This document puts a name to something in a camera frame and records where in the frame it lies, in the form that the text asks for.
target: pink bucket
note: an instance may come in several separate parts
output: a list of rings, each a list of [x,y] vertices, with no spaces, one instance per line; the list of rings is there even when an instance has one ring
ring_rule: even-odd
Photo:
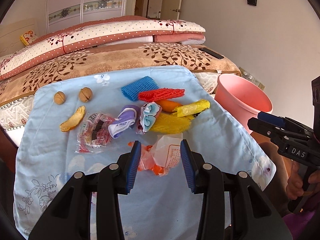
[[[232,74],[221,74],[214,99],[226,109],[239,123],[248,128],[248,120],[263,111],[271,114],[272,103],[268,96],[255,84]]]

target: walnut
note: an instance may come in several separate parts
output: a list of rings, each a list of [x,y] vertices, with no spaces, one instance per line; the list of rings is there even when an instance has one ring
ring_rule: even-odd
[[[53,100],[56,104],[62,105],[66,101],[66,95],[61,91],[56,92],[54,94]]]
[[[79,99],[86,103],[92,98],[92,90],[90,88],[81,88],[79,92]]]

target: screw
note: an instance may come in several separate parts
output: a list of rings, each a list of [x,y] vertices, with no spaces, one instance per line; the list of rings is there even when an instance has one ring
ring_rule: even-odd
[[[73,176],[74,176],[76,179],[80,179],[80,178],[82,178],[82,175],[83,175],[83,173],[82,173],[81,171],[78,171],[78,172],[76,172]]]
[[[212,169],[212,165],[210,163],[205,163],[203,164],[202,168],[209,171]]]
[[[119,165],[116,163],[112,163],[109,165],[109,169],[112,171],[117,170],[118,168],[119,168]]]
[[[245,171],[241,171],[239,172],[239,176],[243,179],[245,179],[246,177],[248,177],[248,173],[246,173]]]

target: potato chip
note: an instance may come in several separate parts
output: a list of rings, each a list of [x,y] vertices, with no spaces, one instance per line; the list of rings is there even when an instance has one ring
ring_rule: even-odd
[[[82,121],[85,114],[85,106],[81,106],[77,111],[65,122],[60,124],[60,130],[62,132],[68,132],[74,128]]]

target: smartphone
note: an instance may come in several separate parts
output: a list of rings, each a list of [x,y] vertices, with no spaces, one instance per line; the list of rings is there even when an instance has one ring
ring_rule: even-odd
[[[199,50],[204,51],[205,53],[208,53],[211,56],[214,56],[217,59],[223,59],[224,57],[208,48],[200,48]]]

